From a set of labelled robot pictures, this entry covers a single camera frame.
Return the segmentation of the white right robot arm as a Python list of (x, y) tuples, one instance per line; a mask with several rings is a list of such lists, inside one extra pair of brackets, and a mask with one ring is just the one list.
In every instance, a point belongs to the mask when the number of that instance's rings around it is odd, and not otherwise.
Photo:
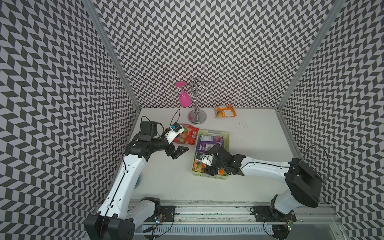
[(227, 175), (258, 176), (286, 184), (288, 189), (275, 195), (271, 201), (268, 213), (274, 219), (289, 215), (300, 206), (316, 208), (319, 205), (323, 180), (301, 159), (273, 163), (245, 155), (231, 155), (217, 144), (201, 154), (200, 160), (206, 164), (204, 172), (211, 176), (223, 170)]

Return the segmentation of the light green plastic basket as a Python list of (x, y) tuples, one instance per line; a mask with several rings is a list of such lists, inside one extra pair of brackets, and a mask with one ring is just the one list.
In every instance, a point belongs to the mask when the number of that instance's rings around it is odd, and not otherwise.
[(216, 144), (224, 147), (229, 151), (230, 135), (227, 132), (199, 130), (197, 135), (197, 143), (195, 147), (194, 162), (192, 165), (192, 174), (197, 177), (213, 178), (226, 180), (229, 175), (222, 169), (216, 168), (213, 175), (209, 174), (209, 170), (213, 170), (214, 157), (208, 154), (208, 151)]

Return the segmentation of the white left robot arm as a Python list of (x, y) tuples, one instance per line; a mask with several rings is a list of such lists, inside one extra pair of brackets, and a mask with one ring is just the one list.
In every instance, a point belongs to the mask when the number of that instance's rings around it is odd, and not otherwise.
[(188, 151), (187, 147), (175, 147), (174, 139), (184, 132), (179, 123), (173, 123), (157, 134), (158, 122), (143, 121), (140, 131), (128, 143), (121, 168), (104, 203), (95, 214), (86, 217), (83, 224), (91, 240), (131, 240), (138, 226), (146, 220), (155, 220), (158, 226), (164, 213), (158, 198), (145, 197), (133, 209), (129, 203), (139, 177), (154, 152), (164, 151), (177, 159)]

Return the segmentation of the orange candy bag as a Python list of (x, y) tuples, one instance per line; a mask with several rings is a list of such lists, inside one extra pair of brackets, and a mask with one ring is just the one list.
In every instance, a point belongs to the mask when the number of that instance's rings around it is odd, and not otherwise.
[(230, 118), (236, 117), (236, 111), (231, 105), (221, 105), (214, 107), (216, 118)]
[[(194, 163), (192, 166), (192, 171), (196, 172), (196, 173), (204, 173), (205, 167), (206, 167), (206, 164), (204, 164), (198, 160), (194, 160)], [(227, 176), (227, 174), (224, 172), (224, 170), (221, 170), (221, 169), (218, 169), (216, 175)]]

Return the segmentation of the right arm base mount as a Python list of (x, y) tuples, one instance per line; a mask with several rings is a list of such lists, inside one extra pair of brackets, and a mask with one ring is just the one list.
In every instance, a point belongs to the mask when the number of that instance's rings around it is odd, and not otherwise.
[(251, 213), (255, 216), (256, 222), (296, 222), (297, 218), (293, 210), (289, 214), (283, 214), (276, 210), (275, 202), (278, 195), (275, 195), (269, 206), (252, 206)]

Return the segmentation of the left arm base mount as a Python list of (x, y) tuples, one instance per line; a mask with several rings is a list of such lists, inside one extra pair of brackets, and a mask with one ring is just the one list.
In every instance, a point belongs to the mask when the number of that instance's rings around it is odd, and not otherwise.
[(172, 205), (162, 205), (159, 198), (153, 197), (144, 197), (142, 201), (152, 201), (155, 203), (154, 214), (145, 220), (145, 222), (154, 222), (157, 221), (160, 215), (163, 215), (163, 222), (170, 223), (175, 219), (176, 206)]

